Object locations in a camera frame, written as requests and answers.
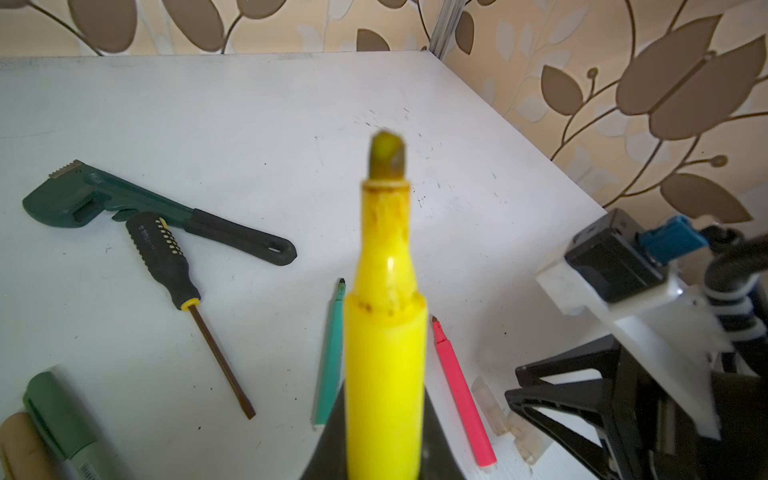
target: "red marker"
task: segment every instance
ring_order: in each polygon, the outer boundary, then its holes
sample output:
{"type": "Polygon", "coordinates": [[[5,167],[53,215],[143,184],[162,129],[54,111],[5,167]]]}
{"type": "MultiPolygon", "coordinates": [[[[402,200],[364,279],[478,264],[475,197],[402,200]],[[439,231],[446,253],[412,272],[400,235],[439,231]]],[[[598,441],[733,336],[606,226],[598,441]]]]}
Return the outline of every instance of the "red marker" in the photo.
{"type": "Polygon", "coordinates": [[[496,454],[493,452],[491,441],[488,440],[488,435],[485,433],[485,427],[475,407],[475,400],[469,392],[466,380],[464,380],[462,367],[458,364],[458,359],[456,359],[456,353],[453,351],[451,342],[445,338],[442,326],[440,326],[440,322],[437,321],[434,315],[432,316],[432,328],[435,330],[437,355],[440,357],[442,369],[445,372],[445,377],[448,379],[448,385],[451,387],[453,399],[456,401],[458,414],[462,417],[464,430],[467,432],[467,437],[469,437],[469,445],[472,446],[475,459],[481,467],[494,465],[496,463],[496,454]]]}

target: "yellow highlighter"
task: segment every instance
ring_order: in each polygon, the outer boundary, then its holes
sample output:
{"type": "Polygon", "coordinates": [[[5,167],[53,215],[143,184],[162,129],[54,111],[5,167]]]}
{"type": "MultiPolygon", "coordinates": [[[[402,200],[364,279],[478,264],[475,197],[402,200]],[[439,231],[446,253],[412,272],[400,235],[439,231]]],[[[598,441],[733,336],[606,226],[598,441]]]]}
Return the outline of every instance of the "yellow highlighter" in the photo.
{"type": "Polygon", "coordinates": [[[409,250],[405,145],[381,131],[362,183],[362,252],[344,300],[351,480],[415,480],[424,409],[427,304],[409,250]]]}

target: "wall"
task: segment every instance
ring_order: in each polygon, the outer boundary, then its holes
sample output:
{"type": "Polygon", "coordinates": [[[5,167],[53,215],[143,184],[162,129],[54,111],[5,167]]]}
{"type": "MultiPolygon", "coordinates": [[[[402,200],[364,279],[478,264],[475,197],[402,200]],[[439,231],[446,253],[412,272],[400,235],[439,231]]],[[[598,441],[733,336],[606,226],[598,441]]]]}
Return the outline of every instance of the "wall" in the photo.
{"type": "Polygon", "coordinates": [[[764,0],[469,0],[445,63],[601,205],[757,233],[766,30],[764,0]]]}
{"type": "Polygon", "coordinates": [[[419,50],[443,0],[0,0],[0,56],[419,50]]]}

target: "black screwdriver handle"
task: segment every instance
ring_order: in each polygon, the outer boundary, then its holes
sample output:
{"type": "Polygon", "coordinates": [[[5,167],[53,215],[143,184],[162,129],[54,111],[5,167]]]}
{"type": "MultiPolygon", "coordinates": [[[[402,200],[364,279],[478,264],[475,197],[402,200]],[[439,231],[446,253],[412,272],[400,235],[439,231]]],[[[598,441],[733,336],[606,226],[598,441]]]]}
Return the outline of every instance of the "black screwdriver handle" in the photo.
{"type": "Polygon", "coordinates": [[[190,280],[190,265],[159,214],[135,214],[125,222],[125,227],[149,273],[168,289],[176,308],[181,310],[190,300],[200,300],[200,292],[190,280]]]}
{"type": "Polygon", "coordinates": [[[184,229],[193,235],[235,247],[275,265],[287,265],[296,258],[296,248],[288,240],[243,227],[197,208],[184,221],[184,229]]]}

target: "beige cylindrical object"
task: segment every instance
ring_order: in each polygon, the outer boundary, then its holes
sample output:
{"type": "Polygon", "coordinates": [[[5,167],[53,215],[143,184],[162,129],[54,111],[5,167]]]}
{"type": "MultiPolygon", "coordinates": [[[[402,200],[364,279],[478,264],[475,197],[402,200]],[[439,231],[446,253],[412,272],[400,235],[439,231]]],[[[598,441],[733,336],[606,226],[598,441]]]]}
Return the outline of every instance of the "beige cylindrical object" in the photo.
{"type": "Polygon", "coordinates": [[[507,423],[509,431],[515,436],[515,447],[529,465],[535,464],[552,445],[552,439],[515,412],[507,415],[507,423]]]}
{"type": "Polygon", "coordinates": [[[475,396],[475,401],[478,403],[485,421],[491,426],[491,430],[496,435],[504,435],[509,432],[504,412],[481,376],[472,382],[472,395],[475,396]]]}
{"type": "Polygon", "coordinates": [[[58,480],[26,413],[11,415],[0,425],[0,459],[6,480],[58,480]]]}

